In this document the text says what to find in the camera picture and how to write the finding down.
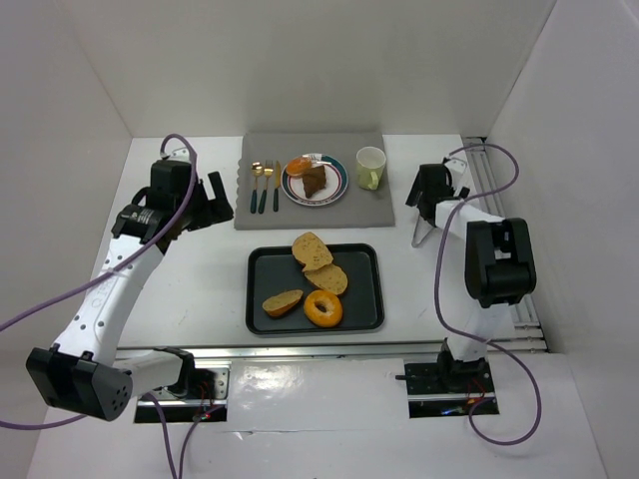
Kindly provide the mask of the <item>orange round bun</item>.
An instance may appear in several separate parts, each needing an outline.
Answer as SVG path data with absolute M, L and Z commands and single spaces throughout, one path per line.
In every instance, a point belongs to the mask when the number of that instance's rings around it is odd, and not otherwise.
M 286 173 L 292 178 L 299 178 L 313 166 L 313 158 L 311 156 L 298 156 L 287 163 Z

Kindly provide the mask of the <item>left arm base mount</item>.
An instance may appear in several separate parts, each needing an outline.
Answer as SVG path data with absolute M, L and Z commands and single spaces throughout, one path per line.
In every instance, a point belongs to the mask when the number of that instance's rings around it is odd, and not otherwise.
M 123 362 L 138 396 L 134 421 L 169 423 L 227 420 L 230 368 L 200 367 L 184 349 L 160 347 L 134 355 Z

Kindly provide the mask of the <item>metal bread tongs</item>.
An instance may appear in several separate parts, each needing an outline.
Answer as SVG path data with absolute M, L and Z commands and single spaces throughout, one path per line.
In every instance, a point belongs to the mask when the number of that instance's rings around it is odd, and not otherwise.
M 418 214 L 410 245 L 413 248 L 419 248 L 434 229 L 435 226 L 429 220 L 426 220 L 421 214 Z

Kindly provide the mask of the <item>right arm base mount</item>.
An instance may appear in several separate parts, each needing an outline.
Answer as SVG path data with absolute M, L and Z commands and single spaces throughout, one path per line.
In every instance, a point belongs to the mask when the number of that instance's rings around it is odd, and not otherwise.
M 443 360 L 406 363 L 394 378 L 407 394 L 411 419 L 498 415 L 499 406 L 489 364 L 483 360 L 469 370 L 446 369 Z

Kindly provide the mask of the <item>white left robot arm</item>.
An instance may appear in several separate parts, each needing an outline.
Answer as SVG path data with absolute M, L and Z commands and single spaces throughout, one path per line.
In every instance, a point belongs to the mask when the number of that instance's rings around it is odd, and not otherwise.
M 106 421 L 118 418 L 129 401 L 166 388 L 187 396 L 194 356 L 176 347 L 119 361 L 117 347 L 138 297 L 172 241 L 232 219 L 219 173 L 209 181 L 209 199 L 189 163 L 159 160 L 151 183 L 117 215 L 101 270 L 105 280 L 92 286 L 66 329 L 47 348 L 34 348 L 26 368 L 45 403 Z

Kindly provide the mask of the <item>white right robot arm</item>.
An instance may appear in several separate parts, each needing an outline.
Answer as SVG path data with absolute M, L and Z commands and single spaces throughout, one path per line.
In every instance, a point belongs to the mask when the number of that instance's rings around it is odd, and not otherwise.
M 509 314 L 536 286 L 536 270 L 528 225 L 505 219 L 471 205 L 469 189 L 457 193 L 453 174 L 443 164 L 421 165 L 406 204 L 419 210 L 419 219 L 464 243 L 463 276 L 474 300 L 465 319 L 449 325 L 461 331 L 444 340 L 432 373 L 443 392 L 461 393 L 479 383 L 487 372 L 487 342 Z

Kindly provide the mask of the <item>brown chocolate croissant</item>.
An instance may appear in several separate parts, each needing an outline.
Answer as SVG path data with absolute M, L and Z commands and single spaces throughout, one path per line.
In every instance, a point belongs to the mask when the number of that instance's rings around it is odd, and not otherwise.
M 310 199 L 314 194 L 323 190 L 326 184 L 324 165 L 309 168 L 302 174 L 305 196 Z

